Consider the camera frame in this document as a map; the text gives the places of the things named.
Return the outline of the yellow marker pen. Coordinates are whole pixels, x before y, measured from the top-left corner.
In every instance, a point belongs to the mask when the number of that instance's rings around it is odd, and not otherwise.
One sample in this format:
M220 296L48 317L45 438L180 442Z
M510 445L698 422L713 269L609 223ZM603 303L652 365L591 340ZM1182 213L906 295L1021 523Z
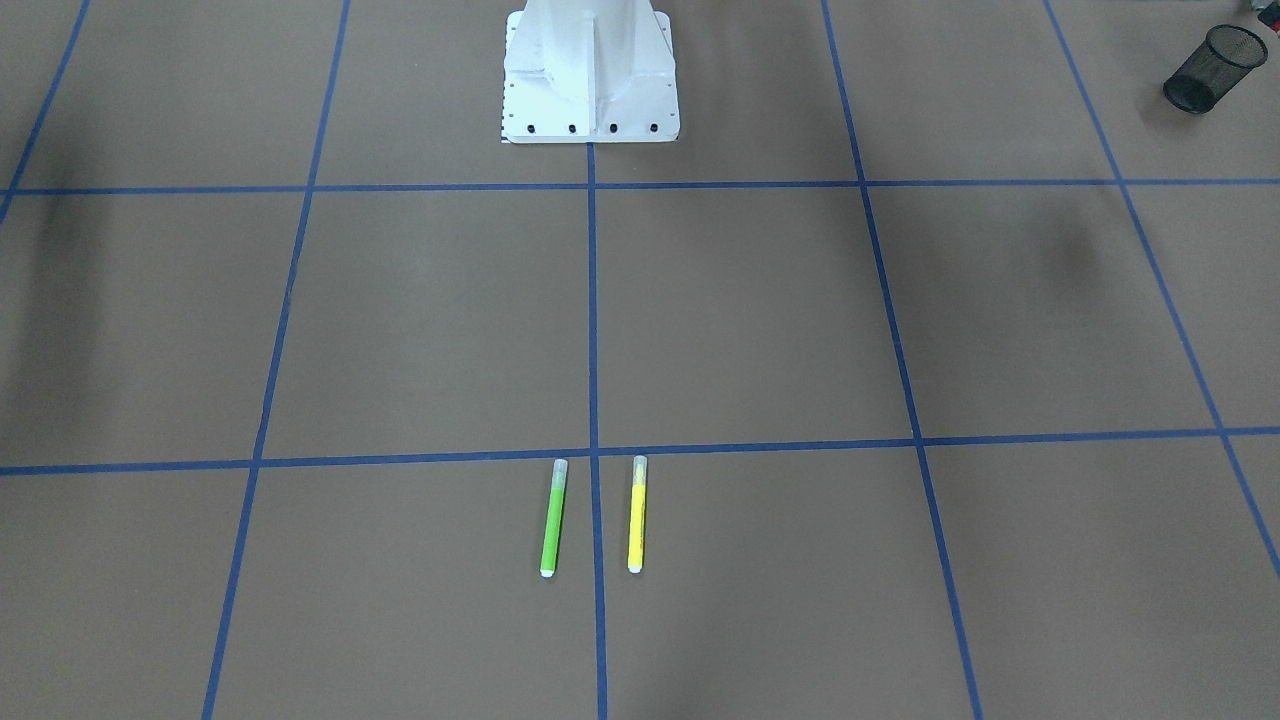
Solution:
M643 573L645 562L646 473L648 457L643 455L635 456L631 471L626 553L627 570L634 575Z

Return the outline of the green marker pen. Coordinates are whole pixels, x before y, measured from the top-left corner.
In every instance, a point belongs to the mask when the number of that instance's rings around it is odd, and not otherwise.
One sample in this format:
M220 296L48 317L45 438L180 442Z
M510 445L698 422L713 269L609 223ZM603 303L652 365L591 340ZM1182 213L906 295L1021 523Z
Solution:
M556 459L552 466L539 559L539 575L543 579L552 579L558 569L568 469L570 461L564 457Z

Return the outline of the brown paper table cover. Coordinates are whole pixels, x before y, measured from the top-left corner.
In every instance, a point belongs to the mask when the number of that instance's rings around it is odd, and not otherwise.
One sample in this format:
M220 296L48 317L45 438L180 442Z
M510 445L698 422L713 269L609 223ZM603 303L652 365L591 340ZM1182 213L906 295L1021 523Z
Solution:
M520 8L3 4L5 719L1277 716L1248 3L663 1L594 147Z

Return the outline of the black solid cup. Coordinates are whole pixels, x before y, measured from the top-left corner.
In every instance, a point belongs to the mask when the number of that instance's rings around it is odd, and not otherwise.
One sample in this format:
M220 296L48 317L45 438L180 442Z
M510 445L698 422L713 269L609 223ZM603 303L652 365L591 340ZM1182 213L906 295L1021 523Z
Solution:
M1165 99L1178 110L1202 115L1268 59L1265 41L1240 26L1217 24L1164 82Z

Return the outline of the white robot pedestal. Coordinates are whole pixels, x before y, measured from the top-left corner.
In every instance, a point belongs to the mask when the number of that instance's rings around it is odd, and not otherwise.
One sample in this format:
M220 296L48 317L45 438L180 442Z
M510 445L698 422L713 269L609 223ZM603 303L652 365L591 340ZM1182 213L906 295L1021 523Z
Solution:
M500 140L669 143L681 135L671 18L649 1L527 1L506 18Z

